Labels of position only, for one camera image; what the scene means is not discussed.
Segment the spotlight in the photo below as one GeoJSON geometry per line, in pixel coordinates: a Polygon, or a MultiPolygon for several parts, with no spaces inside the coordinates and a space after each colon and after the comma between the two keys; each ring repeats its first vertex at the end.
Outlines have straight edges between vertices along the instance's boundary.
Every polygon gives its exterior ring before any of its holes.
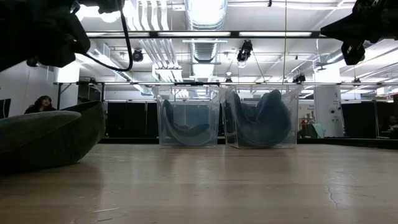
{"type": "Polygon", "coordinates": [[[30,58],[28,60],[26,60],[26,64],[29,67],[38,67],[39,66],[39,60],[37,60],[37,58],[30,58]]]}
{"type": "Polygon", "coordinates": [[[134,49],[134,53],[132,54],[132,60],[135,62],[141,62],[144,59],[142,55],[142,49],[134,49]]]}
{"type": "Polygon", "coordinates": [[[293,83],[302,83],[302,82],[305,82],[304,74],[297,75],[295,78],[293,78],[293,83]]]}
{"type": "Polygon", "coordinates": [[[353,83],[361,83],[361,80],[359,78],[355,78],[353,83]]]}
{"type": "Polygon", "coordinates": [[[251,56],[250,52],[253,50],[253,45],[250,40],[244,40],[242,47],[239,50],[238,57],[236,58],[238,62],[245,62],[251,56]]]}
{"type": "Polygon", "coordinates": [[[246,67],[246,62],[238,62],[238,68],[246,67]]]}

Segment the ceiling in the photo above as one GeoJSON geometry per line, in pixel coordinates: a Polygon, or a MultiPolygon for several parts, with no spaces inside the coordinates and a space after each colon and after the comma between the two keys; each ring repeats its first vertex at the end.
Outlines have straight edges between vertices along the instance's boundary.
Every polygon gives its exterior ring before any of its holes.
{"type": "MultiPolygon", "coordinates": [[[[321,27],[337,21],[351,13],[350,7],[355,0],[288,0],[287,9],[284,0],[273,0],[272,7],[267,7],[267,1],[242,1],[229,0],[224,21],[224,30],[296,30],[311,31],[320,30],[321,27]],[[344,9],[329,9],[327,7],[339,6],[344,9]]],[[[183,0],[167,1],[168,4],[168,25],[172,30],[186,30],[185,11],[183,0]]],[[[106,23],[99,17],[85,17],[81,21],[84,29],[90,32],[105,32],[122,30],[121,21],[118,19],[113,23],[106,23]]],[[[190,62],[190,49],[188,44],[182,43],[183,39],[173,39],[175,53],[179,65],[182,67],[182,77],[192,77],[192,66],[190,62]]],[[[231,72],[234,82],[261,82],[262,76],[269,82],[281,82],[283,76],[292,78],[297,74],[291,72],[294,68],[302,65],[301,72],[305,74],[307,81],[313,80],[313,74],[318,68],[312,66],[312,62],[303,65],[308,59],[316,59],[317,55],[330,54],[340,49],[341,42],[333,39],[251,39],[253,44],[252,56],[244,68],[238,68],[236,52],[243,43],[243,39],[227,39],[227,43],[220,44],[216,61],[221,62],[215,65],[213,77],[209,80],[224,81],[226,72],[231,72]]],[[[126,53],[127,47],[124,39],[91,39],[92,46],[100,48],[106,44],[111,49],[111,58],[122,67],[127,66],[127,57],[121,56],[126,53]]],[[[131,39],[132,48],[142,48],[139,39],[131,39]]],[[[398,48],[398,43],[393,40],[384,40],[366,51],[366,60],[355,68],[348,67],[344,62],[333,66],[339,66],[341,81],[351,81],[354,76],[373,72],[377,69],[390,65],[392,56],[398,48]]],[[[117,76],[107,68],[103,68],[89,60],[85,60],[81,69],[81,76],[95,77],[98,81],[116,82],[117,76]]],[[[134,63],[130,75],[136,81],[151,81],[152,61],[145,54],[144,60],[134,63]]],[[[378,82],[391,77],[395,73],[381,74],[369,78],[367,82],[378,82]]]]}

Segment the black partition wall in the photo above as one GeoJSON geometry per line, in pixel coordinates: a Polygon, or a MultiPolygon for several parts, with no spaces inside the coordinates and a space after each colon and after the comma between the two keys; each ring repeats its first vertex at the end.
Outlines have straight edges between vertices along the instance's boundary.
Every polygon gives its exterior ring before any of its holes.
{"type": "Polygon", "coordinates": [[[376,113],[373,102],[343,104],[345,136],[376,139],[376,113]]]}
{"type": "Polygon", "coordinates": [[[156,138],[156,103],[108,103],[109,138],[156,138]]]}

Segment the transparent storage box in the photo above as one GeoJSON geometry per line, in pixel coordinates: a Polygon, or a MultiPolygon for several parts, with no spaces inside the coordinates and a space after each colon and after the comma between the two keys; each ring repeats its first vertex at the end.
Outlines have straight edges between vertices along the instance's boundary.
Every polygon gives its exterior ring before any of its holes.
{"type": "Polygon", "coordinates": [[[214,147],[218,140],[220,88],[157,86],[161,147],[214,147]]]}
{"type": "Polygon", "coordinates": [[[301,85],[235,85],[223,100],[226,144],[240,149],[295,147],[301,85]]]}

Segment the ceiling beam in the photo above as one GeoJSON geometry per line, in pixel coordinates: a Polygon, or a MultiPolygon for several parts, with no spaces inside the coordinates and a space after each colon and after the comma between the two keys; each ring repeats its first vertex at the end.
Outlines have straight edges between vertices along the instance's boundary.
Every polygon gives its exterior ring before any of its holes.
{"type": "MultiPolygon", "coordinates": [[[[284,30],[256,30],[256,31],[129,31],[130,39],[330,39],[321,35],[320,31],[284,31],[284,30]]],[[[90,39],[123,39],[123,31],[88,31],[90,39]]]]}

